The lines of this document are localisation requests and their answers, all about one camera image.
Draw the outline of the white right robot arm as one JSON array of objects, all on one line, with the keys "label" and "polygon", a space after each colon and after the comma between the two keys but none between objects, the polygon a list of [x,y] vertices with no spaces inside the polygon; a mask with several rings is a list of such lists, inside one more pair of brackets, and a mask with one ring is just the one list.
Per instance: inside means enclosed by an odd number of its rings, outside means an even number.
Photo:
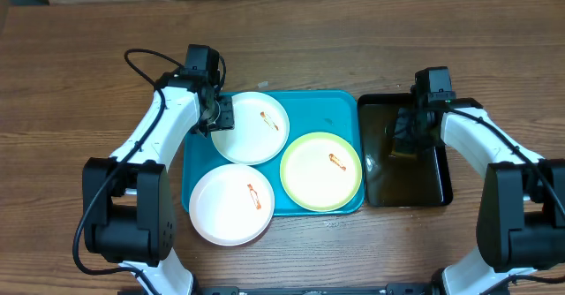
[{"label": "white right robot arm", "polygon": [[475,248],[440,269],[429,294],[507,294],[520,280],[561,284],[539,272],[564,262],[564,161],[512,140],[472,99],[399,109],[387,131],[393,156],[457,151],[483,178]]}]

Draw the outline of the green yellow sponge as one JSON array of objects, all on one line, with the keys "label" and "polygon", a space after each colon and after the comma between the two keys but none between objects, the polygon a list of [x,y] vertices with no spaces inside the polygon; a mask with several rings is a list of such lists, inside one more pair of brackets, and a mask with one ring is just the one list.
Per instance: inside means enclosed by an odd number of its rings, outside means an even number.
[{"label": "green yellow sponge", "polygon": [[413,137],[407,132],[395,133],[392,137],[390,155],[395,158],[415,159],[417,157],[417,147]]}]

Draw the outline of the white plate with sauce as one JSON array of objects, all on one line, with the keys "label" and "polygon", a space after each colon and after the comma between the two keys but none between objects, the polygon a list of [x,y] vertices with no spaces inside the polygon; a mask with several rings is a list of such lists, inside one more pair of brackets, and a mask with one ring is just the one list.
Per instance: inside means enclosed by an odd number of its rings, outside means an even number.
[{"label": "white plate with sauce", "polygon": [[232,96],[234,128],[213,132],[217,151],[233,163],[256,165],[274,158],[285,146],[290,120],[272,96],[243,92]]}]

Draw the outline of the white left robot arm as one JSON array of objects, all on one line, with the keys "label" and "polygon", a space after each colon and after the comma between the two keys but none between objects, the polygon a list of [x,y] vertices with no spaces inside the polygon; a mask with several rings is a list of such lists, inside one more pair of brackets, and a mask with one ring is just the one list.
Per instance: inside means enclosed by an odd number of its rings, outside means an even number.
[{"label": "white left robot arm", "polygon": [[112,268],[128,272],[148,294],[190,294],[194,278],[173,249],[176,218],[169,166],[185,135],[234,125],[231,99],[219,94],[218,70],[177,69],[154,83],[154,99],[130,138],[82,171],[83,216],[74,241]]}]

